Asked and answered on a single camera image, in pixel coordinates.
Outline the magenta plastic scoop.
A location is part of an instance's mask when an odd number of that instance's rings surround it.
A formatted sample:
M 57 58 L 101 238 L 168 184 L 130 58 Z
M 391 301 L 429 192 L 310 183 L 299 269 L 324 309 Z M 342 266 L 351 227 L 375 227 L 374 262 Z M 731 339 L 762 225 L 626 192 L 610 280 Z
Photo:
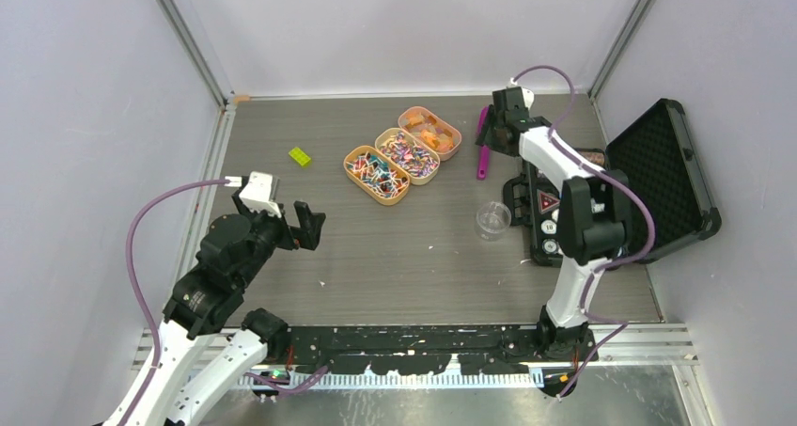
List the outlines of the magenta plastic scoop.
M 487 177 L 487 173 L 489 170 L 490 154 L 491 151 L 489 149 L 484 147 L 479 148 L 477 173 L 476 173 L 476 179 L 478 181 L 484 181 Z

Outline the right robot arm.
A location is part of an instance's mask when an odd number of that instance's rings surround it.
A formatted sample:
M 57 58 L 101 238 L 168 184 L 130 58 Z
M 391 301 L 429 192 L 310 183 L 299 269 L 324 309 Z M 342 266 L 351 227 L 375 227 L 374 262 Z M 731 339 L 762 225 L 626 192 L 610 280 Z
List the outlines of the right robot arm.
M 563 260 L 533 335 L 537 353 L 556 361 L 587 342 L 588 307 L 606 266 L 630 240 L 631 206 L 626 176 L 590 163 L 551 123 L 531 117 L 531 100 L 523 87 L 495 90 L 477 143 L 524 159 L 559 193 L 555 239 Z

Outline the clear plastic cup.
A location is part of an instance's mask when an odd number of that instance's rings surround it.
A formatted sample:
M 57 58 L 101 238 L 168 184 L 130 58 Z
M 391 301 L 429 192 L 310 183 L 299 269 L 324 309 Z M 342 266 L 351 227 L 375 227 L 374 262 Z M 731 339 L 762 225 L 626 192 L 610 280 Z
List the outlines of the clear plastic cup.
M 485 241 L 496 241 L 510 227 L 511 214 L 508 207 L 498 201 L 483 204 L 476 213 L 476 233 Z

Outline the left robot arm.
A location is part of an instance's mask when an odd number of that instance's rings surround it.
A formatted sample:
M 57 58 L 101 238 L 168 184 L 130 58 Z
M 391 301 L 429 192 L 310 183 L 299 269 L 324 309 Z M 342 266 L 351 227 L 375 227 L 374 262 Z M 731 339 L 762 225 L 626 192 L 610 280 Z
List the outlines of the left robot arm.
M 264 308 L 248 312 L 227 346 L 199 373 L 195 364 L 222 332 L 243 296 L 277 249 L 314 250 L 325 213 L 294 204 L 299 223 L 274 213 L 238 211 L 216 218 L 200 243 L 195 266 L 176 283 L 153 335 L 145 367 L 108 425 L 197 425 L 246 371 L 275 364 L 289 351 L 289 326 Z

